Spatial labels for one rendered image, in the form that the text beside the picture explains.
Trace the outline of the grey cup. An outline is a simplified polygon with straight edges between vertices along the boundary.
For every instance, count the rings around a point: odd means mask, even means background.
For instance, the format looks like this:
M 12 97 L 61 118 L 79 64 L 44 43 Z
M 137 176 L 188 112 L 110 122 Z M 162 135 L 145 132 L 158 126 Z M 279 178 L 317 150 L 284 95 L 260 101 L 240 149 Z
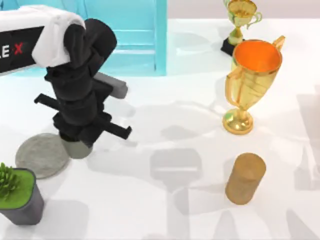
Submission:
M 61 139 L 62 145 L 71 159 L 84 159 L 92 152 L 92 147 L 87 147 L 81 141 L 66 141 Z

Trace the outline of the grey round coaster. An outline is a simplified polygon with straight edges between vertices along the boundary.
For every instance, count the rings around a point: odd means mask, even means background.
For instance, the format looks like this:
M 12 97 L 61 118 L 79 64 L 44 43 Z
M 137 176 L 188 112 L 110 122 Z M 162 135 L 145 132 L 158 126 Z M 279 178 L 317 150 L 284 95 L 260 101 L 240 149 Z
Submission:
M 57 175 L 69 161 L 60 137 L 52 133 L 41 133 L 28 138 L 15 154 L 16 167 L 33 171 L 37 179 Z

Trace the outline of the grey pot with green plant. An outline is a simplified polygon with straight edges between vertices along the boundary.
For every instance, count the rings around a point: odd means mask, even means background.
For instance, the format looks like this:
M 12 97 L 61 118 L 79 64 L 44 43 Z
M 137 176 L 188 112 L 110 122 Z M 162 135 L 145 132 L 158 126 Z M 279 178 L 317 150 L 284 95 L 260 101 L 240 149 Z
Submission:
M 33 171 L 0 163 L 0 214 L 17 226 L 36 225 L 44 205 Z

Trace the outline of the light blue rack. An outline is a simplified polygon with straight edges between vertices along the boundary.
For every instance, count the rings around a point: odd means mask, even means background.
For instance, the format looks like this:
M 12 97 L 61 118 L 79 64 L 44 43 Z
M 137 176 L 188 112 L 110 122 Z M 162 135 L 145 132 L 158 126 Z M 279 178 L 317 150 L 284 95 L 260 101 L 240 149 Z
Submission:
M 61 0 L 84 19 L 99 19 L 117 47 L 101 68 L 114 76 L 163 76 L 167 66 L 167 0 Z

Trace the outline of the brown cylindrical cup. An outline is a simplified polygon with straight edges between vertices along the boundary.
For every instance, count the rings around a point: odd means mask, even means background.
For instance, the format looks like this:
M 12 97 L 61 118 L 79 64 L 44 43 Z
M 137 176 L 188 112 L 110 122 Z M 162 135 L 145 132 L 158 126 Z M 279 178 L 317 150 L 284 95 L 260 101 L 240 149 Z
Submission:
M 266 172 L 264 160 L 255 153 L 240 154 L 228 178 L 225 195 L 236 205 L 245 205 L 253 198 Z

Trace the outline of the large gold trophy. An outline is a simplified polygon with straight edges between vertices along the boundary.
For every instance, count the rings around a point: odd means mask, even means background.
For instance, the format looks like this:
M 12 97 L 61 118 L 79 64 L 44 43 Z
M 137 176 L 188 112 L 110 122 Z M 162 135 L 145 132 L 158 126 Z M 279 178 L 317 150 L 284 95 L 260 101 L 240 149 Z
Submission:
M 225 79 L 225 98 L 235 108 L 222 118 L 224 128 L 234 135 L 248 134 L 254 120 L 248 109 L 269 90 L 282 65 L 281 49 L 285 36 L 269 43 L 259 39 L 245 40 L 233 51 L 231 72 Z

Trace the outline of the small gold trophy black base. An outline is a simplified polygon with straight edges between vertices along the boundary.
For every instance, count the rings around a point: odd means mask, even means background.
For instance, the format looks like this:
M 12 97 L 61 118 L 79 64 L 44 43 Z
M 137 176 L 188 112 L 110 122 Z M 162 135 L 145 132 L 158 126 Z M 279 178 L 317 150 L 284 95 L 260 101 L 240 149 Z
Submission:
M 244 41 L 241 27 L 246 26 L 248 29 L 251 25 L 259 23 L 263 15 L 257 11 L 256 4 L 251 0 L 223 0 L 223 3 L 234 29 L 223 41 L 220 50 L 232 56 L 235 47 Z

